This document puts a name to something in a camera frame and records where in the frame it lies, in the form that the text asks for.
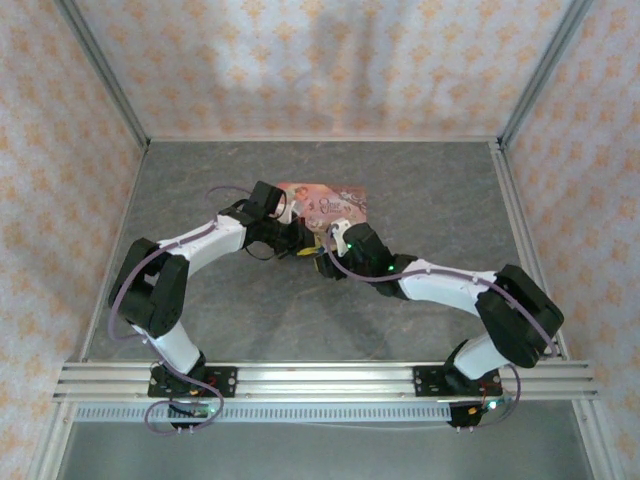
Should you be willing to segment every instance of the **wire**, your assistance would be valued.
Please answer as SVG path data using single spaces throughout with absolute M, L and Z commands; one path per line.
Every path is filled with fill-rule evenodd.
M 487 399 L 487 385 L 485 383 L 480 383 L 480 385 L 482 386 L 482 408 L 484 408 L 484 402 Z
M 520 375 L 518 374 L 518 370 L 516 369 L 516 367 L 512 363 L 509 363 L 506 366 L 511 369 L 511 371 L 513 372 L 513 376 L 516 379 L 516 396 L 513 399 L 513 402 L 511 402 L 511 404 L 507 405 L 507 409 L 502 413 L 502 415 L 497 420 L 495 420 L 493 422 L 490 422 L 490 423 L 487 423 L 487 424 L 484 424 L 484 425 L 478 425 L 477 427 L 469 427 L 468 428 L 469 431 L 473 431 L 476 428 L 491 427 L 493 425 L 497 425 L 498 423 L 504 422 L 508 417 L 511 416 L 511 414 L 514 412 L 514 410 L 516 409 L 516 407 L 520 403 L 520 396 L 522 395 L 522 380 L 520 379 Z
M 234 186 L 227 186 L 227 185 L 221 185 L 218 187 L 213 187 L 212 189 L 210 189 L 206 194 L 205 194 L 205 198 L 207 198 L 211 193 L 215 192 L 216 190 L 222 190 L 222 189 L 229 189 L 229 190 L 237 190 L 240 192 L 244 192 L 247 194 L 250 194 L 251 192 L 249 190 L 246 190 L 244 188 L 241 187 L 234 187 Z M 122 304 L 122 300 L 124 299 L 124 296 L 126 295 L 127 291 L 129 290 L 129 288 L 131 288 L 131 285 L 133 284 L 133 281 L 135 280 L 135 278 L 140 274 L 140 272 L 142 272 L 142 270 L 149 265 L 149 263 L 151 263 L 153 260 L 155 260 L 156 258 L 158 258 L 160 255 L 162 255 L 163 253 L 165 253 L 168 250 L 171 250 L 173 248 L 176 247 L 180 247 L 181 245 L 185 245 L 187 243 L 193 242 L 195 240 L 198 240 L 208 234 L 210 234 L 211 232 L 213 232 L 218 226 L 218 223 L 216 220 L 212 220 L 211 224 L 209 225 L 209 227 L 205 228 L 203 231 L 199 232 L 199 233 L 195 233 L 187 238 L 184 238 L 182 240 L 180 240 L 179 242 L 173 242 L 170 243 L 168 245 L 165 245 L 164 247 L 160 247 L 158 248 L 158 250 L 156 250 L 155 252 L 153 252 L 151 255 L 149 255 L 148 257 L 145 257 L 144 259 L 142 259 L 142 261 L 136 265 L 133 270 L 131 270 L 131 273 L 129 273 L 129 275 L 127 276 L 127 278 L 125 279 L 125 281 L 123 282 L 122 286 L 120 287 L 120 290 L 118 291 L 116 298 L 113 302 L 113 306 L 111 307 L 111 311 L 109 312 L 109 318 L 107 320 L 107 333 L 109 334 L 109 337 L 116 342 L 121 342 L 124 340 L 129 340 L 131 338 L 139 338 L 142 336 L 142 334 L 140 333 L 134 333 L 132 335 L 125 335 L 125 336 L 119 336 L 116 334 L 115 332 L 115 322 L 116 322 L 116 318 L 118 316 L 118 311 L 120 310 L 120 305 Z M 151 342 L 147 342 L 149 344 L 149 347 L 155 352 L 155 354 L 160 358 L 159 363 L 161 365 L 164 365 L 165 368 L 167 368 L 174 376 L 178 377 L 179 379 L 181 379 L 182 381 L 191 384 L 191 385 L 196 385 L 199 386 L 201 388 L 207 389 L 209 390 L 211 393 L 213 393 L 216 397 L 218 397 L 219 401 L 220 401 L 220 405 L 218 406 L 218 409 L 213 413 L 213 415 L 211 415 L 207 420 L 205 420 L 204 422 L 200 423 L 197 426 L 193 426 L 190 425 L 189 426 L 189 432 L 190 433 L 194 433 L 197 430 L 201 430 L 203 428 L 208 427 L 209 425 L 211 425 L 213 423 L 213 421 L 220 415 L 220 413 L 222 412 L 222 409 L 224 408 L 224 397 L 222 396 L 222 394 L 220 393 L 220 391 L 213 387 L 212 385 L 200 382 L 199 380 L 196 380 L 194 378 L 188 377 L 187 375 L 183 374 L 182 372 L 179 372 L 178 370 L 176 370 L 173 365 L 171 365 L 171 363 L 169 361 L 167 361 L 167 359 L 164 357 L 164 355 L 162 354 L 162 352 L 158 351 Z M 144 414 L 144 423 L 147 426 L 147 428 L 152 432 L 155 433 L 157 435 L 161 435 L 161 436 L 172 436 L 172 435 L 179 435 L 182 433 L 182 428 L 179 427 L 177 430 L 172 430 L 172 431 L 161 431 L 161 430 L 157 430 L 155 428 L 153 428 L 151 426 L 151 423 L 149 422 L 149 416 L 151 414 L 151 411 L 160 406 L 160 405 L 168 405 L 169 407 L 173 406 L 174 408 L 177 408 L 176 406 L 184 406 L 185 402 L 177 402 L 174 400 L 160 400 L 158 402 L 153 403 L 152 405 L 149 406 L 149 408 L 147 409 L 147 411 Z M 208 406 L 207 403 L 201 403 L 201 402 L 190 402 L 189 403 L 190 406 L 192 407 L 203 407 L 203 406 Z
M 504 392 L 507 392 L 509 395 L 515 395 L 512 391 L 507 390 L 506 388 L 504 388 L 504 385 L 502 385 L 500 383 L 487 382 L 484 385 L 488 385 L 490 387 L 498 387 L 498 388 L 501 388 Z
M 307 248 L 303 248 L 302 250 L 300 250 L 298 252 L 298 256 L 299 257 L 308 257 L 309 255 L 315 255 L 316 253 L 320 252 L 320 249 L 322 247 L 307 247 Z
M 245 252 L 247 252 L 250 256 L 252 256 L 252 257 L 253 257 L 253 258 L 255 258 L 256 260 L 260 260 L 261 262 L 266 262 L 266 261 L 271 260 L 273 257 L 275 257 L 275 256 L 276 256 L 276 254 L 274 253 L 274 254 L 273 254 L 273 255 L 271 255 L 270 257 L 266 257 L 266 258 L 258 257 L 257 255 L 254 255 L 253 253 L 251 253 L 251 252 L 249 251 L 249 246 L 248 246 L 248 245 L 247 245 L 246 247 L 244 247 L 244 251 L 245 251 Z
M 175 405 L 169 405 L 169 410 L 175 412 L 175 413 L 179 413 L 180 415 L 184 415 L 185 417 L 189 417 L 189 418 L 193 418 L 195 417 L 195 413 L 193 412 L 187 412 L 186 410 L 180 410 L 178 407 L 176 407 Z
M 285 192 L 284 190 L 282 191 L 282 196 L 284 196 L 284 208 L 282 209 L 282 211 L 280 212 L 280 215 L 278 215 L 276 218 L 276 220 L 280 220 L 282 218 L 282 215 L 284 215 L 284 212 L 287 211 L 287 192 Z
M 411 272 L 395 273 L 392 275 L 385 275 L 382 277 L 365 277 L 363 275 L 358 275 L 357 273 L 354 273 L 351 270 L 343 267 L 340 264 L 340 262 L 338 262 L 333 251 L 331 250 L 329 242 L 331 240 L 331 237 L 333 237 L 332 227 L 333 225 L 330 225 L 329 228 L 327 229 L 327 237 L 325 240 L 324 248 L 327 251 L 327 254 L 329 255 L 329 258 L 331 259 L 331 262 L 334 264 L 334 266 L 338 270 L 340 270 L 342 273 L 347 275 L 348 277 L 354 278 L 356 280 L 360 280 L 362 282 L 367 282 L 367 283 L 380 283 L 380 282 L 390 282 L 393 280 L 400 280 L 403 278 L 412 277 L 414 275 L 426 274 L 426 275 L 443 275 L 443 276 L 454 277 L 454 278 L 462 278 L 464 280 L 468 280 L 471 282 L 481 283 L 482 285 L 489 287 L 490 289 L 500 294 L 505 300 L 507 300 L 511 305 L 513 305 L 513 307 L 516 310 L 518 310 L 518 312 L 531 324 L 531 326 L 536 330 L 536 332 L 538 332 L 540 337 L 542 337 L 542 339 L 545 341 L 547 346 L 551 349 L 551 355 L 553 357 L 558 356 L 558 350 L 556 349 L 555 344 L 551 340 L 551 337 L 549 337 L 549 334 L 545 332 L 545 330 L 540 326 L 540 324 L 536 321 L 536 319 L 533 318 L 533 315 L 531 315 L 529 311 L 520 304 L 520 302 L 518 302 L 515 298 L 513 298 L 513 296 L 511 296 L 509 292 L 504 290 L 502 287 L 496 285 L 495 283 L 490 282 L 489 280 L 485 280 L 484 278 L 476 277 L 474 275 L 469 275 L 462 272 L 456 272 L 456 271 L 448 270 L 444 268 L 413 270 Z

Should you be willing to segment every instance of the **black mounting plate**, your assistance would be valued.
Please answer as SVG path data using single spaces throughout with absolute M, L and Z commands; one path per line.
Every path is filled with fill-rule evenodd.
M 151 370 L 151 378 L 160 378 L 163 374 L 163 367 L 158 365 Z M 236 395 L 238 384 L 237 367 L 217 367 L 215 365 L 205 367 L 205 383 L 217 388 L 224 398 L 233 398 Z M 191 395 L 189 392 L 167 391 L 160 383 L 149 382 L 147 391 L 149 398 L 210 398 L 215 395 L 209 390 L 202 391 L 201 395 Z
M 445 369 L 441 365 L 413 367 L 413 386 L 416 397 L 482 397 L 485 396 L 485 391 L 481 390 L 483 388 L 486 388 L 487 397 L 502 396 L 498 370 L 492 370 L 478 380 L 469 382 L 464 392 L 454 390 L 445 380 L 444 372 Z

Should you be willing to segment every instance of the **gray tabletop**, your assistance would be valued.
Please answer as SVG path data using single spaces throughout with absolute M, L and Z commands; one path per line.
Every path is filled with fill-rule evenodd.
M 144 160 L 110 285 L 131 242 L 185 233 L 241 198 L 205 202 L 209 188 L 257 180 L 364 186 L 368 221 L 394 253 L 470 270 L 518 263 L 487 144 L 160 142 Z M 137 342 L 111 342 L 106 319 L 104 308 L 89 358 L 153 358 Z M 246 252 L 190 279 L 182 321 L 210 361 L 443 360 L 483 331 L 449 307 L 324 279 L 309 259 L 260 262 Z

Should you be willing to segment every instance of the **patterned wall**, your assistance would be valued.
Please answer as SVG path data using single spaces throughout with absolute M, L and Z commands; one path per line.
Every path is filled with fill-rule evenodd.
M 140 151 L 51 0 L 0 3 L 0 460 L 23 478 Z
M 637 0 L 593 3 L 511 152 L 567 341 L 596 362 L 629 478 L 640 478 L 639 18 Z
M 79 0 L 152 137 L 497 135 L 569 0 Z

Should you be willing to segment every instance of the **purple cable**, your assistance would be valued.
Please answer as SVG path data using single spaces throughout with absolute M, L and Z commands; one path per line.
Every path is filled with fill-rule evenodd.
M 158 355 L 159 358 L 163 359 L 162 354 L 151 344 L 149 343 L 149 346 L 151 347 L 151 349 L 153 351 L 156 352 L 156 355 Z M 216 397 L 218 397 L 218 399 L 220 400 L 220 405 L 218 406 L 218 409 L 215 411 L 215 413 L 213 415 L 211 415 L 209 418 L 207 418 L 204 422 L 200 423 L 199 425 L 196 425 L 195 427 L 193 425 L 189 426 L 189 433 L 194 433 L 197 432 L 198 430 L 202 430 L 203 428 L 208 427 L 209 425 L 211 425 L 214 420 L 216 418 L 218 418 L 218 416 L 222 413 L 222 409 L 224 408 L 224 397 L 222 396 L 222 394 L 220 393 L 220 390 L 218 390 L 215 387 L 212 387 L 211 385 L 201 382 L 199 380 L 195 380 L 193 378 L 188 377 L 187 375 L 185 375 L 184 373 L 179 372 L 178 370 L 176 370 L 173 365 L 171 365 L 169 362 L 167 361 L 160 361 L 161 365 L 164 365 L 173 375 L 175 375 L 176 377 L 178 377 L 180 380 L 184 381 L 184 382 L 188 382 L 192 385 L 197 385 L 201 388 L 205 388 L 207 390 L 209 390 L 210 392 L 212 392 Z M 177 430 L 157 430 L 155 428 L 153 428 L 151 426 L 151 422 L 149 422 L 149 416 L 151 415 L 151 411 L 156 408 L 157 406 L 160 405 L 172 405 L 174 407 L 184 407 L 185 405 L 187 406 L 191 406 L 191 407 L 205 407 L 207 406 L 206 403 L 201 403 L 201 402 L 177 402 L 175 400 L 160 400 L 157 401 L 151 405 L 149 405 L 149 408 L 147 408 L 147 411 L 144 413 L 144 424 L 147 426 L 147 428 L 152 432 L 155 433 L 156 435 L 160 435 L 162 437 L 171 437 L 173 435 L 180 435 L 182 433 L 182 427 L 178 427 Z
M 513 411 L 518 406 L 518 403 L 520 403 L 520 395 L 522 395 L 522 381 L 520 380 L 520 375 L 518 374 L 518 370 L 513 366 L 513 364 L 508 363 L 506 366 L 511 369 L 511 371 L 513 372 L 513 376 L 516 379 L 516 396 L 513 399 L 513 402 L 507 407 L 507 410 L 505 410 L 504 413 L 496 421 L 487 423 L 485 425 L 478 425 L 477 427 L 468 427 L 467 430 L 469 430 L 470 432 L 473 432 L 477 428 L 492 427 L 494 425 L 497 425 L 498 423 L 504 422 L 508 417 L 511 416 Z
M 206 194 L 205 194 L 205 198 L 207 198 L 211 193 L 215 192 L 216 190 L 222 190 L 222 189 L 227 189 L 227 190 L 237 190 L 240 192 L 244 192 L 247 194 L 250 194 L 251 192 L 244 189 L 244 188 L 240 188 L 240 187 L 234 187 L 234 186 L 227 186 L 227 185 L 222 185 L 219 187 L 213 187 L 211 190 L 209 190 Z M 118 291 L 118 294 L 116 295 L 116 298 L 113 302 L 113 306 L 111 307 L 111 311 L 109 312 L 109 319 L 107 321 L 107 333 L 109 334 L 109 337 L 116 342 L 121 342 L 124 340 L 129 340 L 131 338 L 136 338 L 141 336 L 139 333 L 134 333 L 132 335 L 125 335 L 125 336 L 119 336 L 115 333 L 115 322 L 116 322 L 116 318 L 118 316 L 118 311 L 120 310 L 120 305 L 122 304 L 122 300 L 124 299 L 125 294 L 127 293 L 127 291 L 129 290 L 129 288 L 131 288 L 131 284 L 133 283 L 133 281 L 135 280 L 135 278 L 140 274 L 140 272 L 142 272 L 142 270 L 149 264 L 151 263 L 154 259 L 158 258 L 160 255 L 162 255 L 164 252 L 166 252 L 167 250 L 171 250 L 172 248 L 181 246 L 181 245 L 185 245 L 189 242 L 193 242 L 195 240 L 198 240 L 208 234 L 210 234 L 211 232 L 213 232 L 217 227 L 217 222 L 216 221 L 212 221 L 211 222 L 211 226 L 204 229 L 202 232 L 196 233 L 191 235 L 190 237 L 187 237 L 179 242 L 173 242 L 170 243 L 168 245 L 165 245 L 164 247 L 160 247 L 158 250 L 156 250 L 155 252 L 153 252 L 151 255 L 149 255 L 148 257 L 145 257 L 138 265 L 136 265 L 134 267 L 134 269 L 131 271 L 131 273 L 129 273 L 129 275 L 127 276 L 127 278 L 125 279 L 125 281 L 123 282 L 122 286 L 120 287 L 120 290 Z M 159 352 L 150 342 L 149 342 L 149 346 L 151 347 L 151 349 L 156 353 L 156 355 L 158 355 L 158 357 L 160 358 L 160 363 L 162 365 L 164 365 L 173 375 L 175 375 L 176 377 L 180 378 L 182 381 L 190 383 L 192 385 L 197 385 L 201 388 L 205 388 L 207 390 L 209 390 L 211 393 L 213 393 L 216 397 L 218 397 L 218 399 L 220 400 L 220 406 L 218 407 L 218 409 L 216 410 L 216 412 L 211 415 L 211 417 L 209 417 L 207 420 L 205 420 L 204 422 L 200 423 L 197 426 L 189 426 L 189 432 L 193 433 L 197 430 L 201 430 L 205 427 L 208 427 L 209 425 L 211 425 L 211 423 L 213 423 L 213 421 L 220 415 L 220 413 L 222 413 L 222 409 L 224 407 L 224 397 L 222 396 L 222 394 L 220 393 L 220 391 L 211 386 L 208 385 L 204 382 L 200 382 L 199 380 L 195 380 L 193 378 L 188 377 L 187 375 L 183 374 L 182 372 L 179 372 L 178 370 L 176 370 L 173 365 L 171 365 L 166 358 L 164 358 L 164 356 L 162 355 L 161 352 Z M 159 406 L 159 405 L 173 405 L 173 406 L 177 406 L 177 407 L 184 407 L 185 404 L 187 405 L 191 405 L 191 406 L 195 406 L 195 407 L 200 407 L 200 406 L 206 406 L 206 403 L 201 403 L 201 402 L 190 402 L 190 403 L 183 403 L 183 402 L 177 402 L 175 400 L 160 400 L 158 402 L 153 403 L 152 405 L 149 406 L 149 408 L 147 409 L 147 411 L 145 412 L 144 415 L 144 423 L 147 426 L 147 428 L 152 432 L 155 433 L 156 435 L 161 435 L 161 436 L 172 436 L 172 435 L 179 435 L 180 433 L 182 433 L 182 428 L 178 428 L 177 430 L 170 430 L 170 431 L 162 431 L 162 430 L 157 430 L 155 428 L 153 428 L 151 426 L 151 423 L 149 422 L 149 415 L 151 414 L 151 411 Z
M 520 302 L 518 302 L 515 298 L 513 298 L 509 294 L 509 292 L 504 290 L 502 287 L 494 284 L 493 282 L 485 280 L 484 278 L 475 277 L 473 275 L 467 275 L 466 273 L 455 272 L 452 270 L 446 270 L 444 268 L 432 268 L 430 270 L 425 270 L 425 269 L 413 270 L 411 272 L 394 273 L 393 275 L 385 275 L 383 277 L 365 277 L 363 275 L 358 275 L 357 273 L 354 273 L 351 270 L 348 270 L 347 268 L 340 265 L 340 262 L 338 262 L 338 260 L 336 259 L 335 255 L 333 254 L 333 251 L 331 250 L 331 246 L 329 245 L 330 239 L 333 236 L 332 234 L 333 232 L 331 231 L 331 226 L 330 226 L 329 229 L 327 230 L 327 239 L 325 240 L 324 249 L 329 254 L 329 258 L 331 259 L 331 262 L 335 265 L 335 267 L 338 270 L 340 270 L 342 273 L 347 275 L 348 277 L 354 278 L 356 280 L 360 280 L 362 282 L 378 283 L 378 282 L 390 282 L 392 280 L 400 280 L 402 278 L 412 277 L 414 275 L 435 274 L 435 275 L 443 275 L 443 276 L 454 277 L 454 278 L 462 278 L 464 280 L 469 280 L 471 282 L 477 281 L 482 285 L 485 285 L 486 287 L 489 287 L 490 289 L 496 291 L 505 300 L 511 303 L 515 307 L 515 309 L 518 310 L 518 312 L 520 312 L 520 314 L 527 319 L 527 321 L 531 324 L 531 326 L 535 328 L 536 332 L 538 332 L 538 334 L 543 338 L 547 346 L 551 349 L 551 356 L 552 357 L 558 356 L 558 351 L 556 350 L 556 346 L 551 340 L 551 337 L 549 337 L 549 334 L 544 331 L 544 329 L 540 326 L 540 324 L 536 321 L 536 319 L 533 318 L 533 315 L 531 315 L 527 311 L 527 309 L 520 304 Z

